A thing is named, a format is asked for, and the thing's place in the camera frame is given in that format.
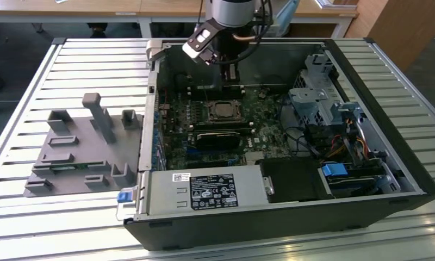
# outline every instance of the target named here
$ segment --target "motherboard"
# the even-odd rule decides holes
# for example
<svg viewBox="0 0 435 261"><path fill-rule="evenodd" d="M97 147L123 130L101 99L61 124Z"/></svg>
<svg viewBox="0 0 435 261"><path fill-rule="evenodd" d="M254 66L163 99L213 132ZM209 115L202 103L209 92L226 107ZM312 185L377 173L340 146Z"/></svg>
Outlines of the motherboard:
<svg viewBox="0 0 435 261"><path fill-rule="evenodd" d="M278 125L281 95L264 85L234 86L221 93L234 99L217 100L205 88L163 95L167 170L253 165L258 159L290 155Z"/></svg>

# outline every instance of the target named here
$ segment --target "metal slatted table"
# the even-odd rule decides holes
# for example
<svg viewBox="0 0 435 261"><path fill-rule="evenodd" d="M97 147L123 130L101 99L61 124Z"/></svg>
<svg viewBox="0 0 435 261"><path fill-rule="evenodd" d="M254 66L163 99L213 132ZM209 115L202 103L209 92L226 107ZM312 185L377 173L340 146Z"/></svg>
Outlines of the metal slatted table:
<svg viewBox="0 0 435 261"><path fill-rule="evenodd" d="M435 109L374 44L360 39L336 43L435 179ZM110 115L126 108L143 112L145 45L145 39L67 39L50 46L0 137L0 260L435 258L435 201L365 229L147 252L114 217L115 192L23 198L51 109L86 116L82 94L98 92ZM133 213L131 208L121 211Z"/></svg>

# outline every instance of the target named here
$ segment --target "green circuit board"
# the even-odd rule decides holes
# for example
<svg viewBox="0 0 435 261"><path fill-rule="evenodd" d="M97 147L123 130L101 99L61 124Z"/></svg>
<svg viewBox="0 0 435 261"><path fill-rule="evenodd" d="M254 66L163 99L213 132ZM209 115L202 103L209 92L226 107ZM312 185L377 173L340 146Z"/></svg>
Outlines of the green circuit board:
<svg viewBox="0 0 435 261"><path fill-rule="evenodd" d="M244 90L242 99L224 102L238 104L240 119L252 122L253 131L240 136L237 148L228 151L202 152L194 147L195 132L187 131L187 126L207 120L207 103L190 101L179 95L170 101L169 110L162 113L167 170L246 165L244 157L246 152L261 152L264 158L289 156L289 147L281 135L277 119L280 95L264 95L261 98L261 87Z"/></svg>

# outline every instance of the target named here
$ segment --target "blue latch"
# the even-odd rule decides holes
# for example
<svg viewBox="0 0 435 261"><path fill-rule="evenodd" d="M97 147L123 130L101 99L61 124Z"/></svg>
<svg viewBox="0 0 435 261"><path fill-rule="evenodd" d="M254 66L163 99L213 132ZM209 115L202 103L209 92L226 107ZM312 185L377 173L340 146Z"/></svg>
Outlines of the blue latch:
<svg viewBox="0 0 435 261"><path fill-rule="evenodd" d="M117 203L131 202L131 191L118 192L117 194Z"/></svg>
<svg viewBox="0 0 435 261"><path fill-rule="evenodd" d="M321 167L321 172L325 177L348 175L346 169L341 163L325 164L325 166Z"/></svg>

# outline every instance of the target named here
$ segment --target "red wire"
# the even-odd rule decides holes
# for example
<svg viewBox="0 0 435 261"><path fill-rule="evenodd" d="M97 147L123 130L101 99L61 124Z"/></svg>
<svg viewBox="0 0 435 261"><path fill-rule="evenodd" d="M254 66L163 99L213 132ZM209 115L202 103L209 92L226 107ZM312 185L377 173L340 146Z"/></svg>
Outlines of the red wire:
<svg viewBox="0 0 435 261"><path fill-rule="evenodd" d="M340 136L341 136L340 134L333 136L330 150L333 149L333 143L334 143L334 140L336 140L336 138L340 137Z"/></svg>

